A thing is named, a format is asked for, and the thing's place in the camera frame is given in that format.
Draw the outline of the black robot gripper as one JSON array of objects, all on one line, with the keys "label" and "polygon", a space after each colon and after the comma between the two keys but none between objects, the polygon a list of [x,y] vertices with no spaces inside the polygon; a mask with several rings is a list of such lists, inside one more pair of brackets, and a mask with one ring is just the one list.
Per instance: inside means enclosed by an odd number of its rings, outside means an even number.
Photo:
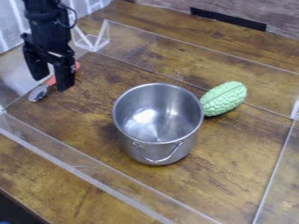
[{"label": "black robot gripper", "polygon": [[39,81],[50,75],[43,55],[58,53],[67,62],[54,64],[56,88],[60,92],[75,85],[75,52],[71,50],[70,13],[76,11],[62,0],[23,0],[24,17],[29,22],[29,33],[23,33],[23,56],[32,75]]}]

